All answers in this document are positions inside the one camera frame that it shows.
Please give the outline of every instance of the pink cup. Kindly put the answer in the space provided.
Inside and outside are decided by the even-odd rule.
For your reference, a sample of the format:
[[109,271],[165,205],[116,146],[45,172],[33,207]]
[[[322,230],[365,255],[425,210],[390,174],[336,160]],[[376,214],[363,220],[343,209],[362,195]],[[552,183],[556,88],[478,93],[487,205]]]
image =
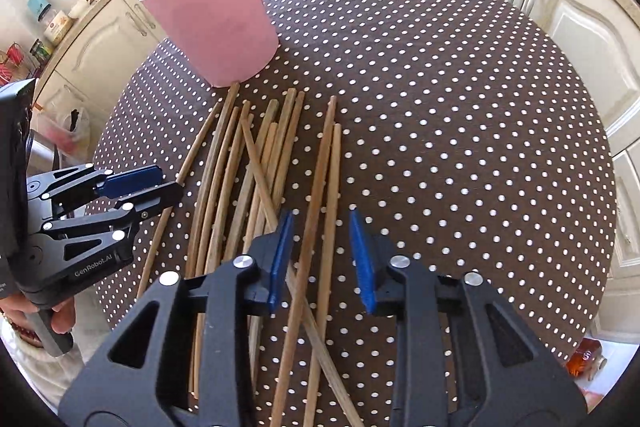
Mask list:
[[214,87],[258,73],[278,36],[262,0],[140,0]]

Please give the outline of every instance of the bottle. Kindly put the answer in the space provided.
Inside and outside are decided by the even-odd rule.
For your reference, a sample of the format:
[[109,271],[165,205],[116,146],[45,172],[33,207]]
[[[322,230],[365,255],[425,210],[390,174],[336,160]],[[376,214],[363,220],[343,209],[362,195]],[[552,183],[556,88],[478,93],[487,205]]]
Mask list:
[[600,341],[585,337],[566,363],[566,368],[574,378],[584,375],[588,380],[593,380],[596,373],[606,364],[607,359],[602,356]]

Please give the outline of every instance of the polka dot tablecloth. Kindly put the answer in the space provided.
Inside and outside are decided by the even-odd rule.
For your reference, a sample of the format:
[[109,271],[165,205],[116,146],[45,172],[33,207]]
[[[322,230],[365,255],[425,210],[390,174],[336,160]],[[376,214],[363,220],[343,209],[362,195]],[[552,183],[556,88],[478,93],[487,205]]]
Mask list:
[[[372,231],[429,269],[454,277],[478,270],[559,362],[567,360],[604,291],[616,205],[602,124],[562,51],[504,0],[264,3],[280,47],[241,85],[237,105],[250,100],[259,124],[270,98],[282,101],[289,87],[306,92],[284,193],[284,205],[298,214],[298,234],[326,104],[338,95],[344,157],[327,344],[365,425],[388,420],[396,345],[394,321],[366,315],[360,302],[346,225],[355,206]],[[156,163],[173,179],[208,110],[225,93],[164,41],[111,115],[97,166],[122,171]],[[209,143],[210,137],[187,179],[153,278],[184,269]],[[106,206],[99,201],[92,211]],[[156,219],[142,226],[135,263],[97,285],[112,325],[132,305],[155,226]],[[295,240],[294,257],[300,236]],[[311,303],[318,257],[309,278]],[[282,306],[265,323],[260,346],[261,425],[269,422],[288,300]],[[284,425],[302,424],[309,360],[301,331]],[[452,403],[454,389],[450,383]],[[347,425],[324,379],[320,391],[316,423]]]

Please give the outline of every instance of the brown tablecloth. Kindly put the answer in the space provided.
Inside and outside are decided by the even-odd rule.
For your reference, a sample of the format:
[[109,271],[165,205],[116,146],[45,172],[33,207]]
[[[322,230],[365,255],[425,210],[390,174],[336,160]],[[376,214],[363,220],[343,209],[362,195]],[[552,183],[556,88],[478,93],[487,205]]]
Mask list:
[[[430,269],[454,277],[477,269],[566,360],[604,290],[615,199],[602,124],[562,51],[504,0],[264,1],[280,48],[242,84],[238,103],[250,100],[259,124],[270,98],[282,99],[292,86],[306,91],[285,191],[285,205],[300,213],[299,234],[317,135],[329,96],[338,94],[344,158],[327,343],[365,425],[388,417],[396,347],[394,321],[364,314],[360,302],[346,225],[355,205],[399,252]],[[111,115],[97,166],[157,163],[174,178],[225,91],[209,87],[180,49],[163,42]],[[184,269],[209,141],[170,220],[154,278]],[[112,325],[132,305],[155,221],[142,226],[136,262],[98,285]],[[310,302],[318,267],[316,255]],[[261,424],[270,415],[286,320],[281,311],[262,336]],[[301,331],[284,425],[302,424],[309,360]],[[321,393],[316,423],[346,425],[324,380]]]

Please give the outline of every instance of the silver screw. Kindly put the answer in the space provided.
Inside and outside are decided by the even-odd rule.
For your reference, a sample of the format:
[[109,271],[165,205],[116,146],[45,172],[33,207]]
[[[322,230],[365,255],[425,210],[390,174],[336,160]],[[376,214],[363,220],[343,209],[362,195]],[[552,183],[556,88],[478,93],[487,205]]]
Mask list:
[[484,279],[478,272],[465,273],[465,283],[469,286],[479,286],[484,282]]
[[239,255],[234,259],[236,268],[249,268],[254,263],[254,258],[250,255]]
[[180,275],[178,272],[164,272],[160,275],[160,279],[158,279],[162,286],[173,286],[180,280]]
[[411,260],[405,255],[395,255],[391,258],[389,264],[394,268],[406,268],[411,264]]

